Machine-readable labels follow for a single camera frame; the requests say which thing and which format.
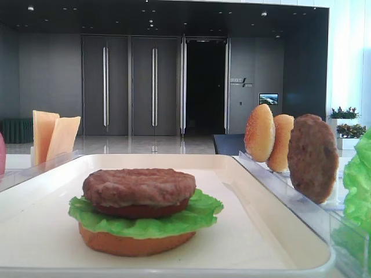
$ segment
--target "glossy floor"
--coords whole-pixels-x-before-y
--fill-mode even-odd
[[[8,154],[30,154],[33,143],[7,144]],[[79,136],[75,151],[82,155],[97,153],[200,153],[215,154],[212,136]]]

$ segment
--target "screen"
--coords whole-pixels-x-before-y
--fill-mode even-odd
[[[259,104],[278,105],[278,94],[259,94]]]

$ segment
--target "lettuce leaf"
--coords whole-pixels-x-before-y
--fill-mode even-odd
[[[357,154],[344,168],[343,184],[349,190],[345,197],[344,215],[371,235],[371,130],[355,146]],[[332,239],[364,266],[365,242],[346,226],[333,231]]]
[[[223,209],[221,201],[196,189],[188,207],[160,219],[128,220],[98,212],[84,197],[70,200],[68,214],[92,232],[107,232],[135,239],[162,238],[194,232],[216,223],[214,216]]]

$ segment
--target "green bench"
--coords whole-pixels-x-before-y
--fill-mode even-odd
[[[34,126],[30,119],[4,119],[2,135],[6,144],[24,144],[33,142]]]

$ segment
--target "white tray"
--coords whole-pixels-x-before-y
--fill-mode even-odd
[[[218,222],[148,258],[86,247],[68,201],[93,171],[173,168],[224,203]],[[235,159],[220,155],[89,155],[0,193],[0,277],[326,277],[334,252]]]

